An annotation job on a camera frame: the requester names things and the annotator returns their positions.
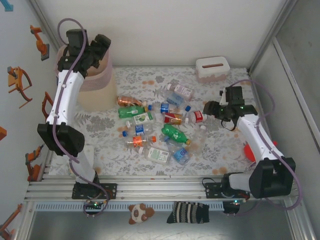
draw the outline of red object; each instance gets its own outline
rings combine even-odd
[[[273,141],[273,144],[275,146],[277,146],[277,142],[276,141]],[[255,159],[255,156],[254,156],[254,153],[252,152],[249,144],[247,143],[245,146],[244,146],[244,155],[251,161],[251,162],[255,162],[256,159]]]

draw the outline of white wall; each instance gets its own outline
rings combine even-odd
[[[271,137],[286,157],[295,160],[303,200],[315,234],[320,237],[320,154],[273,45],[263,55],[252,78],[264,84],[275,99],[275,112],[267,118]],[[272,107],[271,101],[259,88],[258,94],[266,113]]]
[[[194,66],[225,56],[249,67],[285,0],[38,0],[54,28],[75,18],[112,40],[116,66]],[[62,32],[74,27],[62,26]]]
[[[50,58],[41,61],[36,47],[36,38],[30,33],[30,25],[38,27],[26,1],[10,0],[13,12],[5,12],[0,7],[0,126],[7,130],[7,136],[0,141],[0,224],[21,203],[28,186],[28,171],[25,154],[32,152],[43,141],[37,134],[38,123],[44,123],[42,101],[47,91],[54,97],[56,78],[53,72],[55,52]],[[40,33],[42,40],[48,43]],[[24,103],[17,91],[8,93],[7,67],[20,66],[33,84],[25,91],[31,102],[19,109]]]

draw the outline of bottle label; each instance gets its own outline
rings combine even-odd
[[[156,149],[154,147],[150,147],[149,153],[148,153],[148,158],[161,161],[163,163],[166,163],[168,160],[169,152],[167,151],[162,151],[159,149]]]
[[[145,135],[144,126],[142,124],[135,126],[135,135]]]
[[[176,151],[173,157],[179,162],[180,159],[183,158],[187,153],[187,150],[183,147],[180,150]]]
[[[169,103],[161,103],[160,113],[169,112]]]
[[[150,112],[145,112],[133,117],[136,125],[145,124],[153,120],[152,114]]]
[[[178,94],[190,97],[192,90],[181,85],[177,85],[174,91]]]
[[[167,97],[166,101],[179,108],[180,105],[184,102],[184,99],[183,99],[183,97],[181,97],[173,92],[172,94],[170,94],[170,96]]]
[[[204,116],[202,115],[201,111],[195,111],[194,115],[196,123],[201,123],[204,120]]]
[[[165,124],[180,125],[182,123],[182,115],[174,113],[165,113],[164,115]]]
[[[143,147],[142,145],[142,137],[141,136],[134,136],[132,138],[133,140],[133,147],[136,148],[136,147]]]

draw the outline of tissue box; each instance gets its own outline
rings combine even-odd
[[[223,56],[198,59],[195,63],[195,75],[199,83],[211,83],[227,78],[230,66]]]

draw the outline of orange bottle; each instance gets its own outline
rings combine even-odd
[[[147,106],[146,101],[137,100],[131,96],[118,96],[117,103],[120,107],[128,107],[128,106],[146,107]]]

